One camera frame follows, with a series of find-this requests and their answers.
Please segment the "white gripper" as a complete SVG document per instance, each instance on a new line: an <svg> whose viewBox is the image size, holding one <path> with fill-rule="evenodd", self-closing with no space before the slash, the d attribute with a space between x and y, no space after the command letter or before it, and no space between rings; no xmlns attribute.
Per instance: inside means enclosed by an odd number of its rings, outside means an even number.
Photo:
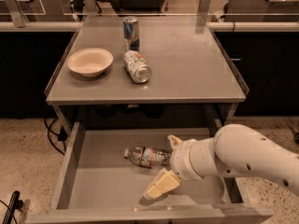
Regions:
<svg viewBox="0 0 299 224"><path fill-rule="evenodd" d="M167 139L172 148L170 158L171 170L163 168L155 176L153 181L144 191L143 197L147 200L155 200L163 194L176 189L181 180L200 180L191 163L191 147L195 143L194 139L182 141L180 138L170 134Z"/></svg>

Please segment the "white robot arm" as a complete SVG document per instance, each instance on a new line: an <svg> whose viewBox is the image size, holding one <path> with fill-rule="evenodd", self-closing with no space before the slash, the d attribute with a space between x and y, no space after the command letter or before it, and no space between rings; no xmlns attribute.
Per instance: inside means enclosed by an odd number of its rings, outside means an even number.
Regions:
<svg viewBox="0 0 299 224"><path fill-rule="evenodd" d="M181 140L174 135L168 140L170 168L163 168L147 187L144 197L148 200L177 188L183 180L206 176L257 176L299 195L298 155L247 126L229 124L203 140Z"/></svg>

